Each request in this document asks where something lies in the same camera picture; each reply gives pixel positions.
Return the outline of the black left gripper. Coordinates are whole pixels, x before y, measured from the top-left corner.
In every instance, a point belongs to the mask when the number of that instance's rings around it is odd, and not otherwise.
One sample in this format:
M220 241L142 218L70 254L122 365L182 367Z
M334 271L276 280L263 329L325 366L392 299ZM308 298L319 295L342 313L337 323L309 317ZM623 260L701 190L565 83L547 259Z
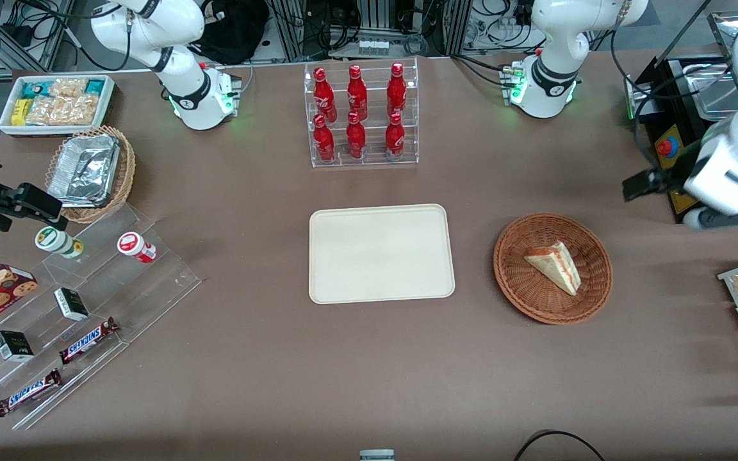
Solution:
M623 181L624 201L645 195L681 195L693 201L693 206L680 214L680 223L695 231L738 227L738 213L727 215L711 208L682 189L670 170L642 170Z

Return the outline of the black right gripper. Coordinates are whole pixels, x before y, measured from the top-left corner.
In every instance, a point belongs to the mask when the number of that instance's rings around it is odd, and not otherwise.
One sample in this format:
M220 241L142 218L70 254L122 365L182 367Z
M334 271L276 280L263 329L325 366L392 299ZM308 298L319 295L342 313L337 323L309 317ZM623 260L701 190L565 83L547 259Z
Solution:
M0 185L0 232L8 232L13 218L29 218L62 229L62 203L32 184L18 188Z

